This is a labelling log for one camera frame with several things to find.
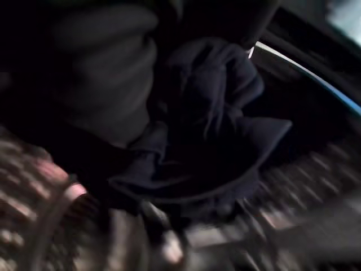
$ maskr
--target crumpled cloth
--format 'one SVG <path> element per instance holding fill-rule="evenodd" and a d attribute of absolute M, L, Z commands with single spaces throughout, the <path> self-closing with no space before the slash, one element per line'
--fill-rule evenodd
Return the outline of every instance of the crumpled cloth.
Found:
<path fill-rule="evenodd" d="M 152 122 L 130 146 L 126 169 L 109 179 L 111 205 L 147 200 L 197 219 L 252 196 L 258 168 L 291 122 L 243 115 L 264 88 L 244 50 L 217 38 L 190 42 L 157 80 Z"/>

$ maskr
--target dark fabric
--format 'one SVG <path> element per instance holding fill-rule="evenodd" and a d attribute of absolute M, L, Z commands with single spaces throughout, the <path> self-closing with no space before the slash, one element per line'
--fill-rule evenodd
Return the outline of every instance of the dark fabric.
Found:
<path fill-rule="evenodd" d="M 137 5 L 65 12 L 51 30 L 72 59 L 70 82 L 50 83 L 60 118 L 117 147 L 137 139 L 149 122 L 156 46 L 148 34 L 156 25 Z"/>
<path fill-rule="evenodd" d="M 183 217 L 200 217 L 257 188 L 257 169 L 290 122 L 244 117 L 263 82 L 238 45 L 216 38 L 176 50 L 160 72 L 157 106 L 131 162 L 109 179 L 112 205 L 149 200 Z"/>
<path fill-rule="evenodd" d="M 178 0 L 159 12 L 155 40 L 164 54 L 185 42 L 219 37 L 251 49 L 260 39 L 280 0 Z"/>

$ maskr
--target dark clothing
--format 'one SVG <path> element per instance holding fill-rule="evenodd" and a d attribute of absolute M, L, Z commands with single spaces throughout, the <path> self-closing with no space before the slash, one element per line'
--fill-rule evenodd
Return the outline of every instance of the dark clothing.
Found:
<path fill-rule="evenodd" d="M 216 38 L 191 42 L 157 79 L 159 111 L 130 146 L 127 168 L 110 178 L 118 192 L 112 205 L 149 200 L 170 214 L 199 218 L 251 196 L 259 166 L 290 122 L 243 116 L 263 91 L 243 49 Z"/>
<path fill-rule="evenodd" d="M 146 128 L 157 50 L 157 17 L 137 5 L 70 12 L 54 25 L 58 50 L 73 57 L 73 82 L 53 85 L 60 118 L 117 147 Z"/>

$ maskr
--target navy blue cloth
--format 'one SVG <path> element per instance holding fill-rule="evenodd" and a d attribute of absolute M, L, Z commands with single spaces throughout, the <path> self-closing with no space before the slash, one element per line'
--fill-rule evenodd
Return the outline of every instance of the navy blue cloth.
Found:
<path fill-rule="evenodd" d="M 263 92 L 244 50 L 217 38 L 193 41 L 159 74 L 152 122 L 130 146 L 126 169 L 109 179 L 111 204 L 149 200 L 169 214 L 199 218 L 252 196 L 258 168 L 291 123 L 243 116 Z"/>

